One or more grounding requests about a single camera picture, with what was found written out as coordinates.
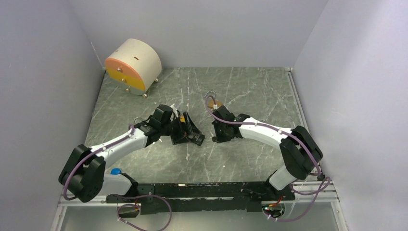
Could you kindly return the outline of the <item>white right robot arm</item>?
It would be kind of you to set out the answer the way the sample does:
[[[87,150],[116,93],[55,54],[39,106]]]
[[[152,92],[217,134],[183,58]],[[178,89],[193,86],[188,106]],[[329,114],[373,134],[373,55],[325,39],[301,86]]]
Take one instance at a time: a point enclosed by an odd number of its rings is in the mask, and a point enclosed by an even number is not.
[[[246,114],[235,116],[225,106],[211,112],[216,142],[234,138],[251,139],[279,149],[283,166],[274,171],[264,187],[271,200],[282,195],[283,189],[296,180],[304,180],[319,165],[323,153],[303,126],[282,128],[260,122]]]

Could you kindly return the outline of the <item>blue round cap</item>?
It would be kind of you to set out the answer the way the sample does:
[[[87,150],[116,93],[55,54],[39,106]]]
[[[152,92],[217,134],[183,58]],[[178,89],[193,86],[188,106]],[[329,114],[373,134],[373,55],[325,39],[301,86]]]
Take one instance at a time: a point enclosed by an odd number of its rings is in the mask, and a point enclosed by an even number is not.
[[[122,170],[120,168],[112,168],[110,171],[111,175],[121,175],[122,174]]]

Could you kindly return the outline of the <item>round cream drawer cabinet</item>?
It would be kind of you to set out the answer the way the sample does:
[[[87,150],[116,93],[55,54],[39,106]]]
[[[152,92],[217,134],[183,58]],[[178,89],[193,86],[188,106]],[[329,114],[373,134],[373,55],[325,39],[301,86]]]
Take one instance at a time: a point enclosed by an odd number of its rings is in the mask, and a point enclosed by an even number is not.
[[[126,92],[148,97],[150,86],[158,82],[162,63],[157,52],[147,43],[129,38],[105,61],[110,78]]]

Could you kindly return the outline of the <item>black base frame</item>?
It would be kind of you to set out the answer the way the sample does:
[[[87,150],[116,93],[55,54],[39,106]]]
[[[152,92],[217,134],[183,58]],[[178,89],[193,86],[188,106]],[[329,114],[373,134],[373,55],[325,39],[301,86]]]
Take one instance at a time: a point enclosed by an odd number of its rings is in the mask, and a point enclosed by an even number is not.
[[[290,187],[274,189],[263,181],[216,183],[139,184],[135,194],[108,195],[109,204],[140,206],[142,215],[172,212],[232,211],[261,212],[267,205],[293,201]]]

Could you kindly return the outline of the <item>black padlock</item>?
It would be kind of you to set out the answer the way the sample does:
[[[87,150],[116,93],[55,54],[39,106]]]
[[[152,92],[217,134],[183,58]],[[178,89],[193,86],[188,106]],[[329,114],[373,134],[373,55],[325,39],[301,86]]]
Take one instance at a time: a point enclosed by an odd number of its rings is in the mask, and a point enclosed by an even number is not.
[[[188,136],[190,141],[198,146],[201,146],[203,141],[205,140],[205,135],[202,133],[192,133]]]

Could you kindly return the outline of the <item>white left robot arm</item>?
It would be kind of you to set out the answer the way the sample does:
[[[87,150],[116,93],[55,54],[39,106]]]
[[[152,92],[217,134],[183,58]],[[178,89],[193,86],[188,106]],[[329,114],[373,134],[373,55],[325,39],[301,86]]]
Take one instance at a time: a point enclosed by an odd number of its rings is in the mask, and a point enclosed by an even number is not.
[[[64,199],[87,203],[98,195],[114,195],[125,202],[134,201],[139,195],[138,182],[120,170],[110,174],[105,171],[162,136],[169,136],[173,145],[190,142],[201,146],[205,139],[187,112],[161,104],[147,119],[131,124],[125,133],[110,141],[91,147],[76,146],[58,177]]]

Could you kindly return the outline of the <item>large brass padlock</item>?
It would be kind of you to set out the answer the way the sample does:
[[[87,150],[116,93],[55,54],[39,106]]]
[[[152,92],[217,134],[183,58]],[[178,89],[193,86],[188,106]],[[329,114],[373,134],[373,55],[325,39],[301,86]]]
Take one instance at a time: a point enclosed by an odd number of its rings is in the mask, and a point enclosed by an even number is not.
[[[216,99],[216,93],[214,91],[208,91],[204,96],[204,101],[207,104],[207,107],[216,110],[223,105],[223,102]]]

